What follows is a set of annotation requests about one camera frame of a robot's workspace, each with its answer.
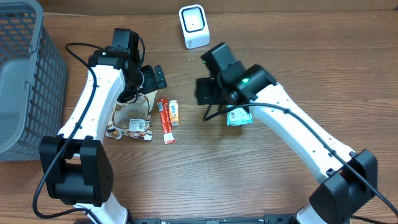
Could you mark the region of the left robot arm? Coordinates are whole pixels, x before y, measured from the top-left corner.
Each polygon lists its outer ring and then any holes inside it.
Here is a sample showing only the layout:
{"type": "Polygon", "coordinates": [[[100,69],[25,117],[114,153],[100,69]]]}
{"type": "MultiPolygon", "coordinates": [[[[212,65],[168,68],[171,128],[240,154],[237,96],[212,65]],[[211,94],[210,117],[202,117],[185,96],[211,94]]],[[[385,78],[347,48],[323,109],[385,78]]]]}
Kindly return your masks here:
{"type": "Polygon", "coordinates": [[[83,212],[92,223],[132,223],[130,211],[113,194],[114,172],[103,147],[115,103],[135,103],[140,95],[166,88],[160,65],[144,65],[142,37],[116,28],[112,44],[95,46],[83,92],[55,137],[39,144],[44,175],[32,200],[37,217],[83,212]]]}

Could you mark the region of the teal orange soup packet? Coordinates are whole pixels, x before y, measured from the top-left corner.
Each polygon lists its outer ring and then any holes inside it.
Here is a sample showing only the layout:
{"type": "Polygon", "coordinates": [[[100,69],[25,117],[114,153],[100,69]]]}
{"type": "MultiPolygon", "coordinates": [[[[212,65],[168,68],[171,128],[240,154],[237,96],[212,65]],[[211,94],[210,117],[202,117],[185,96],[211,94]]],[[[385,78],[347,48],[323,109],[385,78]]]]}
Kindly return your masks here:
{"type": "Polygon", "coordinates": [[[253,123],[251,113],[247,113],[243,108],[237,108],[226,114],[226,124],[228,126],[241,126],[253,123]]]}

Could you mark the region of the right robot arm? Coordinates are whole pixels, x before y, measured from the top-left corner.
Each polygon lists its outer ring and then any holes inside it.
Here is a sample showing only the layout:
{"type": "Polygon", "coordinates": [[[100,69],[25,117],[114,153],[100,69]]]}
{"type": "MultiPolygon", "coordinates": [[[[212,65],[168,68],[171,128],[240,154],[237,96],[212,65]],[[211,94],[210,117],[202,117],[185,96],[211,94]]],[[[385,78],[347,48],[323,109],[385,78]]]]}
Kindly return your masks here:
{"type": "Polygon", "coordinates": [[[290,223],[348,223],[377,189],[377,159],[334,138],[306,114],[258,64],[246,68],[220,43],[201,56],[210,72],[198,78],[199,105],[242,108],[270,127],[304,161],[319,186],[290,223]]]}

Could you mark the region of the red snack packet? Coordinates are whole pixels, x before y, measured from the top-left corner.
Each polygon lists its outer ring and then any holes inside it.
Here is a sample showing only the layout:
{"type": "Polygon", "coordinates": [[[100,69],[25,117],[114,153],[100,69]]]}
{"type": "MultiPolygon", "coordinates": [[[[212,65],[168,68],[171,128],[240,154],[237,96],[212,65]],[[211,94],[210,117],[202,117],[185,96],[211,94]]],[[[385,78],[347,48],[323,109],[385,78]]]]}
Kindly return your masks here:
{"type": "Polygon", "coordinates": [[[173,144],[175,143],[175,138],[172,134],[172,126],[169,118],[169,111],[167,106],[167,100],[162,98],[157,101],[157,107],[160,113],[160,119],[162,122],[162,130],[164,136],[164,144],[173,144]]]}

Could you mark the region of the white brown snack bag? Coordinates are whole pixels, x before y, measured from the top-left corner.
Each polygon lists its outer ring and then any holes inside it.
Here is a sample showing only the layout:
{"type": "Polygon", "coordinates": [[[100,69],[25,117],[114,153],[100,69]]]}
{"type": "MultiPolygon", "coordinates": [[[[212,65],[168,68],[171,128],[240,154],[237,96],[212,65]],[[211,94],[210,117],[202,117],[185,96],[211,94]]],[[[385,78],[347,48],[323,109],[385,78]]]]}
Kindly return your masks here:
{"type": "Polygon", "coordinates": [[[116,102],[106,125],[105,135],[115,139],[128,136],[151,141],[153,135],[151,111],[156,94],[157,91],[146,95],[140,94],[135,103],[133,100],[128,103],[116,102]]]}

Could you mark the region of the orange Kleenex tissue pack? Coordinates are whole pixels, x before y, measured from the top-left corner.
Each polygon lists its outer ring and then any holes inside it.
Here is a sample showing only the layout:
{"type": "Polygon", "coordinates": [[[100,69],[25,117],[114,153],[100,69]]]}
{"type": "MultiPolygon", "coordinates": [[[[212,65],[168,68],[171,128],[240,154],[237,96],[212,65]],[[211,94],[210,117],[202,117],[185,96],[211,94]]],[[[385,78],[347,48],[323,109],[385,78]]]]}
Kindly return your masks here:
{"type": "Polygon", "coordinates": [[[172,127],[177,127],[180,125],[179,105],[177,100],[169,101],[169,118],[172,127]]]}

